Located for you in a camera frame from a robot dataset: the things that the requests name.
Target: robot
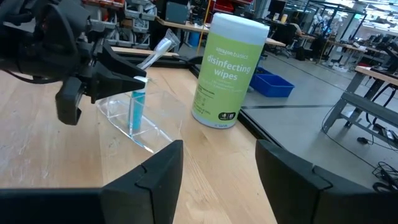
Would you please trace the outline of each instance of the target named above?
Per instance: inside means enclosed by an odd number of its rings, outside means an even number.
[[[134,77],[146,72],[113,52],[80,0],[0,0],[0,24],[0,69],[28,83],[63,82],[55,102],[65,124],[78,123],[83,95],[95,103],[145,85]]]

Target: computer monitor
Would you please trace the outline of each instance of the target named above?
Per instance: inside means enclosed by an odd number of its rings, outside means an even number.
[[[272,15],[279,13],[279,17],[282,17],[282,12],[284,11],[285,5],[285,1],[271,0],[268,11],[270,11]]]

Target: gray floor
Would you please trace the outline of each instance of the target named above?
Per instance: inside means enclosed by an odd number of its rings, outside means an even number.
[[[180,54],[194,56],[196,49],[183,46]],[[284,148],[369,188],[377,181],[371,172],[379,161],[398,168],[396,152],[375,144],[364,146],[358,143],[358,137],[372,139],[372,136],[356,126],[347,129],[343,127],[345,122],[338,120],[328,136],[320,131],[326,114],[340,99],[354,73],[340,73],[313,62],[272,54],[260,64],[294,84],[295,88],[288,98],[267,98],[256,91],[249,92],[243,108]],[[373,83],[371,80],[365,85],[367,80],[363,81],[357,94],[364,95],[367,92]],[[387,90],[376,102],[383,104],[390,92]],[[388,108],[398,110],[397,97],[389,103]],[[349,106],[345,109],[346,112],[352,110]],[[376,138],[375,142],[389,147]]]

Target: green label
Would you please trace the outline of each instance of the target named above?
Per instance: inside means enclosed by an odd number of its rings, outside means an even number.
[[[194,112],[219,128],[234,123],[261,50],[262,45],[209,33],[193,102]]]

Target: disinfecting wipes canister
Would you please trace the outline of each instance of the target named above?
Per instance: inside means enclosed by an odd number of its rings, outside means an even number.
[[[214,15],[193,101],[196,120],[214,128],[235,124],[268,32],[249,19]]]

